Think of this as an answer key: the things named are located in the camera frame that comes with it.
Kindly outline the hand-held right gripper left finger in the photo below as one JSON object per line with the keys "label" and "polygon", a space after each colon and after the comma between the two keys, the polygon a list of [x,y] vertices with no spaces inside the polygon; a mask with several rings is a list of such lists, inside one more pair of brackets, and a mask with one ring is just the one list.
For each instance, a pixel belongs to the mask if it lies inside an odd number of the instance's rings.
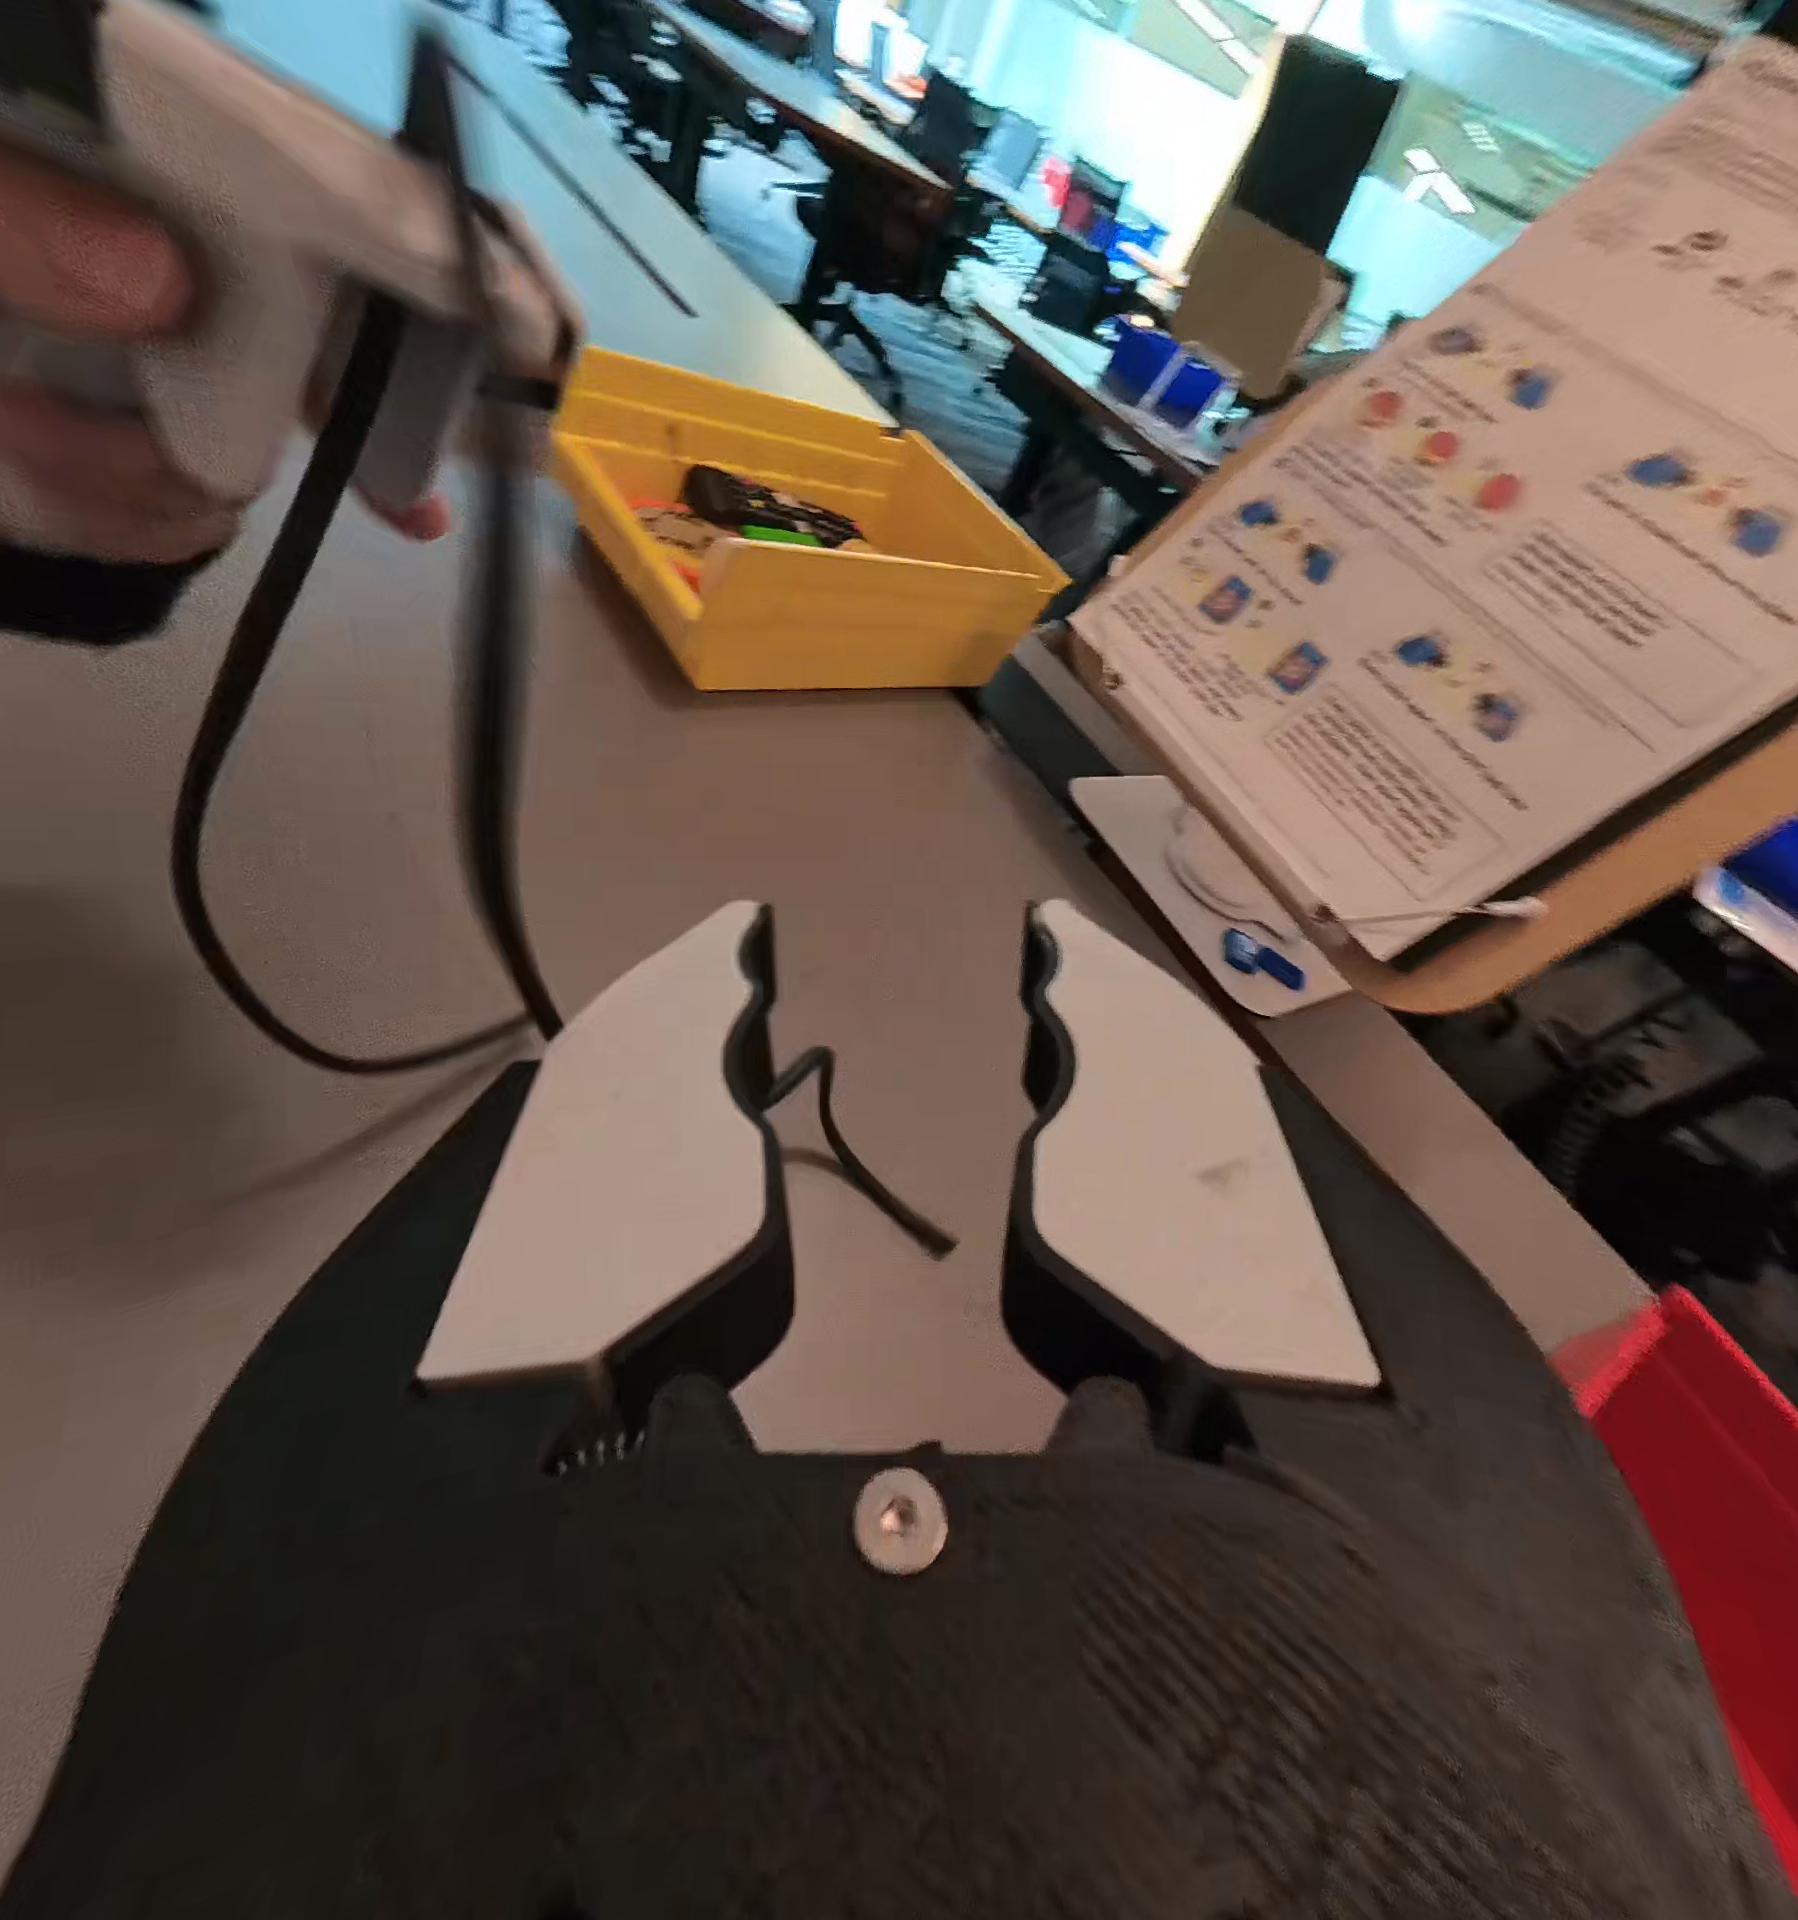
{"label": "hand-held right gripper left finger", "polygon": [[667,1381],[732,1390],[771,1355],[796,1300],[773,1000],[771,910],[733,899],[547,1041],[420,1387],[563,1377],[585,1428],[633,1431]]}

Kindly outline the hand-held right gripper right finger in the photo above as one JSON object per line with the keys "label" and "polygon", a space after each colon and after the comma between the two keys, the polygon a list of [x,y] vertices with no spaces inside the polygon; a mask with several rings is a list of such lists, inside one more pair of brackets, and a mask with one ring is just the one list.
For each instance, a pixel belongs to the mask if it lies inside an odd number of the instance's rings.
{"label": "hand-held right gripper right finger", "polygon": [[1388,1380],[1265,1068],[1192,988],[1078,906],[1031,902],[1002,1324],[1073,1393],[1133,1390],[1160,1448],[1250,1448],[1250,1393],[1337,1412]]}

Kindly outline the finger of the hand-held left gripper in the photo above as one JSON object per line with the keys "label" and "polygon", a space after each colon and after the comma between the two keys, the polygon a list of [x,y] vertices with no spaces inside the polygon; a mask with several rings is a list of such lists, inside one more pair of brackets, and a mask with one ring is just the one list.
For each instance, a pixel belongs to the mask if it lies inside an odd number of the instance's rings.
{"label": "finger of the hand-held left gripper", "polygon": [[449,212],[328,210],[290,221],[196,212],[189,238],[204,283],[175,334],[105,345],[0,315],[0,376],[147,426],[185,478],[245,500],[311,392],[336,401],[378,296],[394,342],[382,397],[364,405],[356,478],[383,507],[431,492],[486,368]]}
{"label": "finger of the hand-held left gripper", "polygon": [[359,123],[314,89],[248,57],[171,3],[105,3],[104,100],[111,166],[191,241],[191,218],[309,221],[325,212],[446,212],[463,303],[486,347],[469,403],[549,407],[580,344],[571,290],[537,241],[477,190],[449,179],[451,127],[424,104],[436,76],[446,115],[463,69],[451,39],[405,42],[408,121]]}

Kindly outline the yellow plastic bin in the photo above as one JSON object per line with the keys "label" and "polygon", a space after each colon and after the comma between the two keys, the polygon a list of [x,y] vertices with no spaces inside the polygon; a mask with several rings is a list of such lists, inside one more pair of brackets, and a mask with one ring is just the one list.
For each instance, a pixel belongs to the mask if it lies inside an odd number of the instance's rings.
{"label": "yellow plastic bin", "polygon": [[[986,683],[1068,574],[912,430],[580,347],[549,466],[582,533],[702,691]],[[841,546],[719,531],[686,553],[694,467],[855,528]]]}

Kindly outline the red plastic bin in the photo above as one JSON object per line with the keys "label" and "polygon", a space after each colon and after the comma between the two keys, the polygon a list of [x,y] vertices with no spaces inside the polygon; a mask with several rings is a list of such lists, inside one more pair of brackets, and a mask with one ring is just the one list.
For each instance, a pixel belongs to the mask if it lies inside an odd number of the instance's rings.
{"label": "red plastic bin", "polygon": [[1798,1897],[1798,1407],[1682,1287],[1550,1362],[1672,1575]]}

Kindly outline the person's left hand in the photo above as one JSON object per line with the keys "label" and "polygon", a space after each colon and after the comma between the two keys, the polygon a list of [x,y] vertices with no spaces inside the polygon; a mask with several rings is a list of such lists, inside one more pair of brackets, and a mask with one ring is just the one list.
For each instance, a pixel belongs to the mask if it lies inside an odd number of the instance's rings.
{"label": "person's left hand", "polygon": [[[135,344],[191,311],[177,240],[127,198],[0,145],[0,314]],[[138,419],[0,378],[0,467],[23,480],[70,546],[105,561],[189,563],[239,531]]]}

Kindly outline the white round disc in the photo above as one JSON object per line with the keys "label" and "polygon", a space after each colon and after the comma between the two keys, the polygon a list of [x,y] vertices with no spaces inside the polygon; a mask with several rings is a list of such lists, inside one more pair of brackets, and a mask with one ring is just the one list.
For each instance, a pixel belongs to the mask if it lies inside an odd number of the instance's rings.
{"label": "white round disc", "polygon": [[1174,808],[1161,851],[1176,885],[1225,928],[1262,946],[1295,939],[1293,918],[1195,808]]}

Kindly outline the black remote control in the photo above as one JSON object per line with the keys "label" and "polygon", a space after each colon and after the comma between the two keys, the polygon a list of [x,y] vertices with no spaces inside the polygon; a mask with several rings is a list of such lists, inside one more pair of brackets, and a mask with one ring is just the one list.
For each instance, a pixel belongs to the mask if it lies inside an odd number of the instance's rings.
{"label": "black remote control", "polygon": [[861,525],[815,500],[710,464],[686,470],[677,504],[717,531],[753,544],[844,552],[865,544]]}

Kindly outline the wood-edged work table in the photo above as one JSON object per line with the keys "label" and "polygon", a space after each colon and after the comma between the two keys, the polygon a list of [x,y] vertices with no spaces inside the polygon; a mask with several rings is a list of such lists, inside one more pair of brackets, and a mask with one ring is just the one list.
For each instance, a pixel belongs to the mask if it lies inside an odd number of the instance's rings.
{"label": "wood-edged work table", "polygon": [[1225,450],[1205,428],[1179,428],[1109,392],[1109,347],[1030,315],[1009,299],[980,296],[973,314],[1006,347],[990,376],[1026,422],[997,492],[1024,518],[1056,460],[1114,495],[1140,531],[1199,487]]}

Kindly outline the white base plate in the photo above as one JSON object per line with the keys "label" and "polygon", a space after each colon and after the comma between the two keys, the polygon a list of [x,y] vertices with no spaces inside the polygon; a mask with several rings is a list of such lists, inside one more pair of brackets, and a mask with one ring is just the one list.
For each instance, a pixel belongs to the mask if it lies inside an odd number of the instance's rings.
{"label": "white base plate", "polygon": [[1284,992],[1270,979],[1240,975],[1225,967],[1225,923],[1189,899],[1168,873],[1164,843],[1181,795],[1172,780],[1157,776],[1106,776],[1069,780],[1068,799],[1078,817],[1150,902],[1189,956],[1202,983],[1260,1020],[1284,1020],[1313,1006],[1350,995],[1347,981],[1312,944],[1295,934],[1275,947],[1307,975],[1304,992]]}

